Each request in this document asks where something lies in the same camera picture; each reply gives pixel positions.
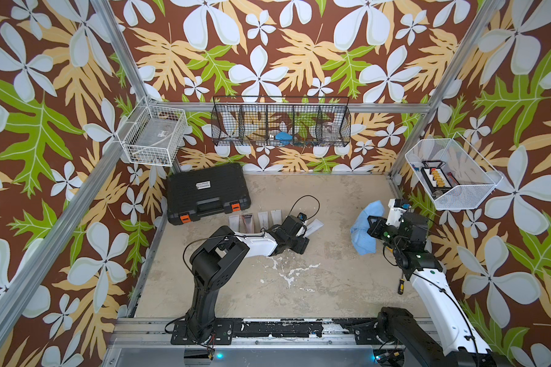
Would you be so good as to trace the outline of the white tube orange cap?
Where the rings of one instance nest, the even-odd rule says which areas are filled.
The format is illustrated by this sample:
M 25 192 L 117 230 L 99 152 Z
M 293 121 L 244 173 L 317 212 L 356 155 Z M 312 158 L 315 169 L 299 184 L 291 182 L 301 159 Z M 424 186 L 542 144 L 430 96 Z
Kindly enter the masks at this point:
M 281 225 L 283 223 L 282 211 L 280 209 L 271 210 L 270 215 L 274 226 Z

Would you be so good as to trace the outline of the white tube grey cap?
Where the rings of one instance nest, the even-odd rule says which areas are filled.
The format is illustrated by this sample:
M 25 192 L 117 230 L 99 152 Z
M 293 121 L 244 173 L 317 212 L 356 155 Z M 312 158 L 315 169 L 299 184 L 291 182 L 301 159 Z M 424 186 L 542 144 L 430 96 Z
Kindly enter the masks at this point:
M 307 225 L 304 237 L 310 237 L 313 233 L 317 232 L 324 226 L 324 223 L 318 219 L 314 219 L 309 225 Z

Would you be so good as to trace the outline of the white tube black cap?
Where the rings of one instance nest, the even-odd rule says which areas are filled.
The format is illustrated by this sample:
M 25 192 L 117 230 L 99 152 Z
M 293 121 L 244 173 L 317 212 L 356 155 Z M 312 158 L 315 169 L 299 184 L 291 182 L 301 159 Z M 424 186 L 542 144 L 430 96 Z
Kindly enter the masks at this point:
M 257 214 L 260 229 L 269 229 L 269 214 L 268 212 L 258 212 Z

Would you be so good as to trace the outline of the silver purple toothpaste tube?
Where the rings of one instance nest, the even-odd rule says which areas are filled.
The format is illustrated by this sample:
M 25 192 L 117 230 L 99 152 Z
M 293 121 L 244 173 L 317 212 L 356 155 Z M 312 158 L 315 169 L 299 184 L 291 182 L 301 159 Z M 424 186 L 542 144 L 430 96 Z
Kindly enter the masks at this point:
M 244 214 L 242 215 L 243 225 L 245 229 L 245 233 L 254 233 L 255 232 L 255 226 L 254 226 L 254 219 L 252 214 Z

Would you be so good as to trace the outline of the blue microfiber cloth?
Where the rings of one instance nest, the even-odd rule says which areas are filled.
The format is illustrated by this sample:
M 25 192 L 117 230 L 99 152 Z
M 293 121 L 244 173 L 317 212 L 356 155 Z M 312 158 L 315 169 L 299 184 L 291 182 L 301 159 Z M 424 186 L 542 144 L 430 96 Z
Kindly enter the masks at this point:
M 377 240 L 370 236 L 367 231 L 370 229 L 368 217 L 382 217 L 384 206 L 378 200 L 368 204 L 358 215 L 353 226 L 350 228 L 352 245 L 358 255 L 374 254 L 377 251 Z

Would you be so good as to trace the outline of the white tube teal cap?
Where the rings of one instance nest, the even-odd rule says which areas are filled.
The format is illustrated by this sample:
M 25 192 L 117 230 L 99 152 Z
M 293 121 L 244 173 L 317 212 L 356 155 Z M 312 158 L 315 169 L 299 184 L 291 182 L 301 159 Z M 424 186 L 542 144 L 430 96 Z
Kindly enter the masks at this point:
M 240 216 L 239 215 L 229 216 L 229 227 L 234 232 L 239 232 L 240 231 Z

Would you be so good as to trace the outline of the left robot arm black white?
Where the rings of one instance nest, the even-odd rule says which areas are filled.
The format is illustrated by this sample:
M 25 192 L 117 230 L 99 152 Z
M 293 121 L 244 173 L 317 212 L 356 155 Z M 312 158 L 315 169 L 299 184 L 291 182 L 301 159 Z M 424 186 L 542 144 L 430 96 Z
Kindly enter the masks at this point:
M 229 226 L 220 227 L 191 255 L 188 264 L 194 278 L 192 305 L 183 317 L 171 322 L 173 345 L 207 346 L 214 338 L 217 318 L 215 308 L 220 289 L 233 277 L 243 260 L 272 257 L 290 250 L 302 255 L 309 238 L 304 213 L 287 216 L 260 233 L 244 234 Z

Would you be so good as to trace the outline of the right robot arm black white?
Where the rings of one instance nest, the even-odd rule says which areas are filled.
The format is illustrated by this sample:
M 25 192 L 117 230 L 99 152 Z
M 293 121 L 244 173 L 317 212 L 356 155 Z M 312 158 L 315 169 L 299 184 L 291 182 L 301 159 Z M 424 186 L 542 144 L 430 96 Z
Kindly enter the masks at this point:
M 425 250 L 427 218 L 416 213 L 367 217 L 367 234 L 389 249 L 394 264 L 423 301 L 436 333 L 434 340 L 403 308 L 383 307 L 376 332 L 384 342 L 399 342 L 420 366 L 509 366 L 491 350 L 455 300 L 439 260 Z

